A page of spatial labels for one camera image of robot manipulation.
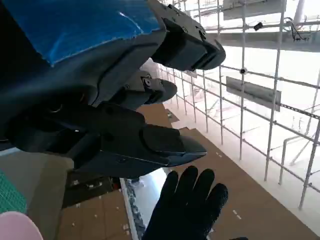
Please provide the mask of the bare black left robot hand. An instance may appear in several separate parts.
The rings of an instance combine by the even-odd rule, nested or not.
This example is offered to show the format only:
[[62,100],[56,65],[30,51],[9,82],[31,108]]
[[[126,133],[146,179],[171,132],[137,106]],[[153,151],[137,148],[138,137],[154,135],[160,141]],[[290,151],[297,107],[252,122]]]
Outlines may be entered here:
[[144,64],[206,71],[225,58],[197,21],[157,0],[3,0],[0,147],[128,179],[187,164],[206,149],[138,112],[177,93]]

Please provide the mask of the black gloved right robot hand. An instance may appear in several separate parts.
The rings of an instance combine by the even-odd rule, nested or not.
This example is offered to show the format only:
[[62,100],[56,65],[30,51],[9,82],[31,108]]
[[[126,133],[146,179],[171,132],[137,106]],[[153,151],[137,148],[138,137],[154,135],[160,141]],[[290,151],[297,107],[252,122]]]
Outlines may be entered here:
[[212,169],[189,166],[171,171],[153,209],[144,240],[205,240],[228,201],[228,189],[214,184]]

